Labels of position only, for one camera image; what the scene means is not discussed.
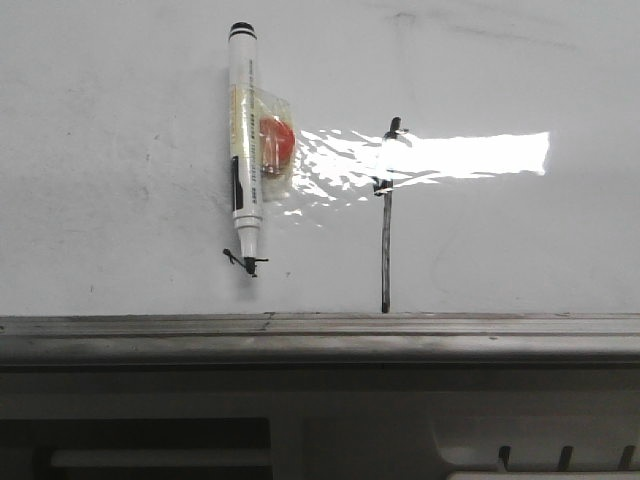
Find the red magnet taped to marker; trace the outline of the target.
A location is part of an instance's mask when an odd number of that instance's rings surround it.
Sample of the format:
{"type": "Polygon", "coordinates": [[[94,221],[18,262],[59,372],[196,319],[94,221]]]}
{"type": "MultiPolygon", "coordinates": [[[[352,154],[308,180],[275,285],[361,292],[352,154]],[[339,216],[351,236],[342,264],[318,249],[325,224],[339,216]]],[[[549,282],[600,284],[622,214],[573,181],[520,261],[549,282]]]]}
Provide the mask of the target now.
{"type": "Polygon", "coordinates": [[[262,195],[265,202],[275,202],[292,188],[296,133],[287,100],[264,90],[258,100],[262,195]]]}

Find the white whiteboard marker pen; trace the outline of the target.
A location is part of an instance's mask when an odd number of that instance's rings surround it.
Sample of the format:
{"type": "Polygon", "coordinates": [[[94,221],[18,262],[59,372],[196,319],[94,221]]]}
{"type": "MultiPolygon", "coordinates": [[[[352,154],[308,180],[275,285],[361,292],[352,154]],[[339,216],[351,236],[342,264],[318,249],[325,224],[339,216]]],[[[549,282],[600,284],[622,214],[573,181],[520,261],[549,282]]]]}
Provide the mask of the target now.
{"type": "Polygon", "coordinates": [[[231,157],[234,228],[240,242],[239,263],[256,275],[262,228],[260,140],[256,102],[257,34],[247,22],[232,24],[229,47],[229,150],[231,157]]]}

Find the white whiteboard surface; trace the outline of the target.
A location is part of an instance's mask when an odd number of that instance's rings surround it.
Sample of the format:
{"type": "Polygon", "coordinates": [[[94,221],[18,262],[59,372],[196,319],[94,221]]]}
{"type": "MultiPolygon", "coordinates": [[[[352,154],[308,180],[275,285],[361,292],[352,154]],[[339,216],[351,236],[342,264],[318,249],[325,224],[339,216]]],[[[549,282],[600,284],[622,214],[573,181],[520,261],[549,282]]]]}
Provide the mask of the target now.
{"type": "Polygon", "coordinates": [[[635,1],[5,1],[5,315],[639,309],[635,1]],[[227,35],[291,105],[292,187],[231,265],[227,35]]]}

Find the grey metal whiteboard tray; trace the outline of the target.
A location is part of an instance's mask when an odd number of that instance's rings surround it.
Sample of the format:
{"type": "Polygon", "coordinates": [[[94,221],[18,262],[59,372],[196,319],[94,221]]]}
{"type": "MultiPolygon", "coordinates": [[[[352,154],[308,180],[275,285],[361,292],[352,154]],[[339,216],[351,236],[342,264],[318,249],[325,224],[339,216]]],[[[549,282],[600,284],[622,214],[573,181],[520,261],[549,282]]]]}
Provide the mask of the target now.
{"type": "Polygon", "coordinates": [[[7,369],[635,364],[635,313],[5,316],[7,369]]]}

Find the grey plastic housing below tray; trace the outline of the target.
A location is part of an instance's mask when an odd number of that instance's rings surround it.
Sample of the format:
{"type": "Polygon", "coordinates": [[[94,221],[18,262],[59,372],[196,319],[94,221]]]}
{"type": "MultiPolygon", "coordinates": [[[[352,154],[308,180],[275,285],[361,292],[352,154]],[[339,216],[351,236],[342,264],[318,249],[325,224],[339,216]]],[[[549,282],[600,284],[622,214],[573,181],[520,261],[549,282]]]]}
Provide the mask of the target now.
{"type": "Polygon", "coordinates": [[[5,479],[639,475],[639,372],[3,370],[5,479]]]}

